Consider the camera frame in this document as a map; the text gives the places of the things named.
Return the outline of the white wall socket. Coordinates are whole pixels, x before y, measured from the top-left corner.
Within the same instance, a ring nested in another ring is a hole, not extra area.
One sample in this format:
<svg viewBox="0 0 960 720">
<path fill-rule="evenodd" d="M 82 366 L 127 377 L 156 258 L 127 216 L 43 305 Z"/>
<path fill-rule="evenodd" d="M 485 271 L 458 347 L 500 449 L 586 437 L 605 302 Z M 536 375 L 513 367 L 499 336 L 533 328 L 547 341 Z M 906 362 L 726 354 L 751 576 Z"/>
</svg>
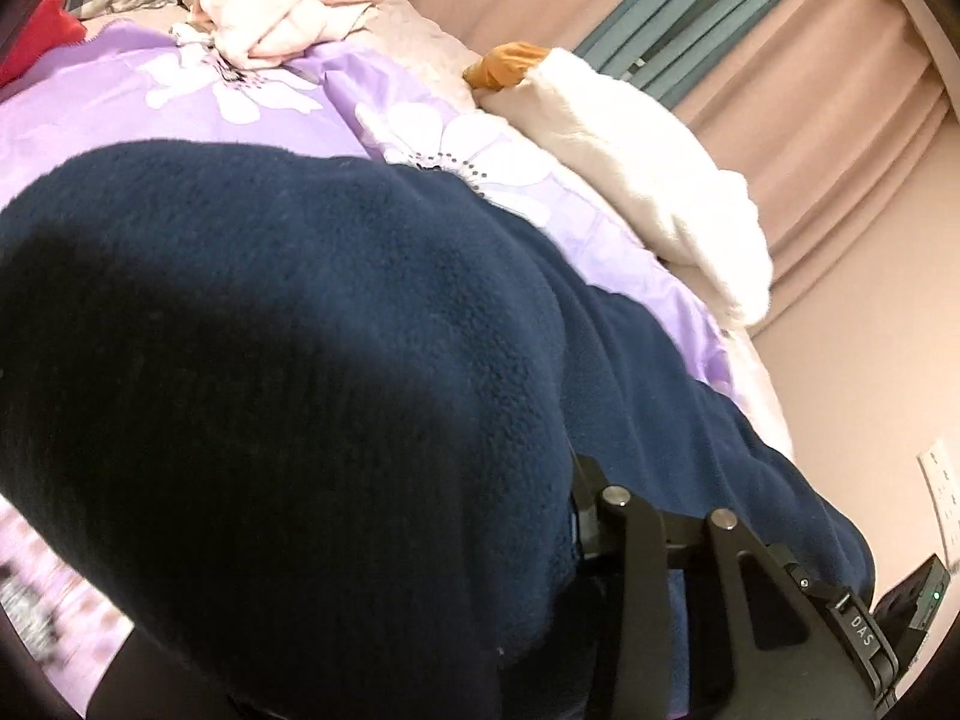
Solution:
<svg viewBox="0 0 960 720">
<path fill-rule="evenodd" d="M 934 505 L 935 522 L 944 548 L 944 562 L 952 574 L 958 572 L 958 470 L 953 452 L 944 439 L 937 439 L 918 455 L 919 468 Z"/>
</svg>

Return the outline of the pink folded clothes pile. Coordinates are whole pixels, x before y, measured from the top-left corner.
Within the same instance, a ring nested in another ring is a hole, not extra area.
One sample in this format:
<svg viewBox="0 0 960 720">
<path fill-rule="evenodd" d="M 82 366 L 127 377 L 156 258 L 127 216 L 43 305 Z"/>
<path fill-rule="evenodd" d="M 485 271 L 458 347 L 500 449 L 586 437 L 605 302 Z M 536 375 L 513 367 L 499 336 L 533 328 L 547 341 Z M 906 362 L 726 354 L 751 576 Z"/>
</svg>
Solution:
<svg viewBox="0 0 960 720">
<path fill-rule="evenodd" d="M 185 32 L 239 70 L 285 64 L 336 43 L 384 0 L 195 0 Z"/>
</svg>

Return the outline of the teal window curtain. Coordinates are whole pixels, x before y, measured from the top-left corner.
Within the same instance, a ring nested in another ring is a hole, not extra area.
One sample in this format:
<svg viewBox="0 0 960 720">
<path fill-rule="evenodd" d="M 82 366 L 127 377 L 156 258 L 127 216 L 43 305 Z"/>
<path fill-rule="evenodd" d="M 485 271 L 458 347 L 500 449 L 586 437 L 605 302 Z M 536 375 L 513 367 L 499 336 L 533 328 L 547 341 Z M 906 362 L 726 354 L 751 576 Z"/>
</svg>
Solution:
<svg viewBox="0 0 960 720">
<path fill-rule="evenodd" d="M 574 54 L 675 107 L 781 0 L 622 0 Z"/>
</svg>

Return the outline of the red cloth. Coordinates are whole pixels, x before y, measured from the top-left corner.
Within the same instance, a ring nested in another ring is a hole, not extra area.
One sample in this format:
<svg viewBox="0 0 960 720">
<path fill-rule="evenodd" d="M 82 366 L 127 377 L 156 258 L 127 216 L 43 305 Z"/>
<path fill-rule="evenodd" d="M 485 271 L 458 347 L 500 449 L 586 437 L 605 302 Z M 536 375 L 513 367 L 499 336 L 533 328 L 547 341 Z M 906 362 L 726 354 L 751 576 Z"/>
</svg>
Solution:
<svg viewBox="0 0 960 720">
<path fill-rule="evenodd" d="M 49 50 L 82 43 L 85 39 L 85 25 L 65 10 L 65 0 L 41 0 L 2 60 L 0 86 L 7 86 L 25 75 Z"/>
</svg>

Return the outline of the grey quilted bed sheet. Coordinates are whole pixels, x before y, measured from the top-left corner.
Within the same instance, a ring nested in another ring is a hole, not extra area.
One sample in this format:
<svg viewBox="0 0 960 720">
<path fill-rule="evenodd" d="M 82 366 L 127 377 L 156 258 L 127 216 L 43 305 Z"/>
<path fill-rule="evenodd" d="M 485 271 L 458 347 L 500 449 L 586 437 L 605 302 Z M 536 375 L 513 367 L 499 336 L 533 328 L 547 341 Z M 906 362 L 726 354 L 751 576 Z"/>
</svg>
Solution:
<svg viewBox="0 0 960 720">
<path fill-rule="evenodd" d="M 389 55 L 438 93 L 470 98 L 462 71 L 478 59 L 477 52 L 421 15 L 409 0 L 384 0 L 364 21 L 377 50 Z"/>
</svg>

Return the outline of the white plush goose toy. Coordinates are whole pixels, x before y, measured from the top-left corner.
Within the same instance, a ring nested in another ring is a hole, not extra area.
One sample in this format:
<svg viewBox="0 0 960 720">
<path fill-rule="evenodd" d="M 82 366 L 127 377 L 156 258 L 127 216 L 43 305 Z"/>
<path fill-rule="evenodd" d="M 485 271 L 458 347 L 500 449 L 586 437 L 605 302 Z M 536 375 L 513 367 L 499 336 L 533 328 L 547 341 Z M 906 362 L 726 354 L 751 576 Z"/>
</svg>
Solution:
<svg viewBox="0 0 960 720">
<path fill-rule="evenodd" d="M 483 109 L 594 188 L 721 325 L 768 316 L 773 262 L 747 179 L 667 107 L 559 47 L 501 44 L 462 78 Z"/>
</svg>

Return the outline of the pink beige curtain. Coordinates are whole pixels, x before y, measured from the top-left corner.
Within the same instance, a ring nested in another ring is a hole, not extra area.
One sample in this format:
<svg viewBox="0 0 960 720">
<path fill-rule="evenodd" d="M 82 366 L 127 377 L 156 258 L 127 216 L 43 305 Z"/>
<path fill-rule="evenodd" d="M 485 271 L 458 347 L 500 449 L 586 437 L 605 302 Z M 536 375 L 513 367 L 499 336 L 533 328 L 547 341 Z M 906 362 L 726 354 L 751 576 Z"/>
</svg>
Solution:
<svg viewBox="0 0 960 720">
<path fill-rule="evenodd" d="M 574 47 L 621 1 L 409 0 L 478 52 Z M 760 207 L 773 319 L 861 238 L 949 109 L 901 0 L 781 0 L 680 98 L 679 117 Z"/>
</svg>

